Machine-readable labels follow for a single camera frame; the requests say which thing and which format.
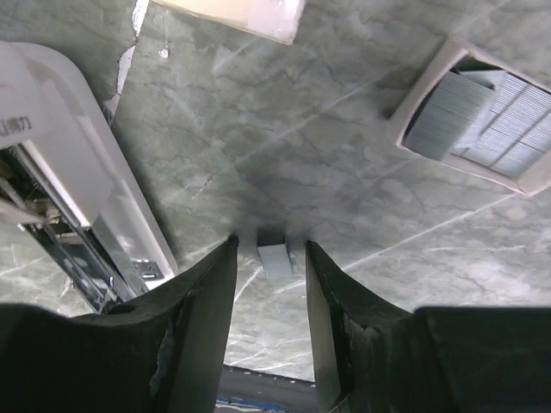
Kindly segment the white stapler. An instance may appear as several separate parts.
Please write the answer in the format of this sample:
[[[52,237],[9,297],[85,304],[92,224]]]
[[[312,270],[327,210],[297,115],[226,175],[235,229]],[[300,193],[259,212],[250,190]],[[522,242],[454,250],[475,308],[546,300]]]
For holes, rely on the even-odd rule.
[[[1,45],[1,218],[36,240],[94,311],[177,272],[84,75],[33,43]]]

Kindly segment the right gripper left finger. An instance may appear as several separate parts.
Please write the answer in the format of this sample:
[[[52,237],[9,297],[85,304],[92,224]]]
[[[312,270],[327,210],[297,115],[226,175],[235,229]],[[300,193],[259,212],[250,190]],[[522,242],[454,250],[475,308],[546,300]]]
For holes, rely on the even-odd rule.
[[[238,238],[103,314],[1,307],[4,412],[211,412],[237,280]]]

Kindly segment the small staple box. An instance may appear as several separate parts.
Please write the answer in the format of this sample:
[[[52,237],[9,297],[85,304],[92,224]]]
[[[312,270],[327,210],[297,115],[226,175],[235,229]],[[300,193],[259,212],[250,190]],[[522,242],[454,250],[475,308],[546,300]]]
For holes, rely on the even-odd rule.
[[[293,43],[306,6],[304,0],[168,0],[157,3],[285,45]]]

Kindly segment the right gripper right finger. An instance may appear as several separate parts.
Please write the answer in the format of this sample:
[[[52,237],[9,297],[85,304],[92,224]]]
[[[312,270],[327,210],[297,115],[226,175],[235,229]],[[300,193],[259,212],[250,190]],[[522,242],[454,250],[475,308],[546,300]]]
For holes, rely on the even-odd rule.
[[[547,307],[405,311],[306,243],[306,302],[322,412],[547,412]]]

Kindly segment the grey staple strip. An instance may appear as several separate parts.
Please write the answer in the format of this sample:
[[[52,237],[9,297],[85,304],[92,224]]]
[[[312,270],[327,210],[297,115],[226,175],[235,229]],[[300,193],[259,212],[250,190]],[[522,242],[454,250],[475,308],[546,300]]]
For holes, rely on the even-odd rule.
[[[260,232],[257,251],[268,280],[279,280],[294,275],[286,235],[280,232]]]

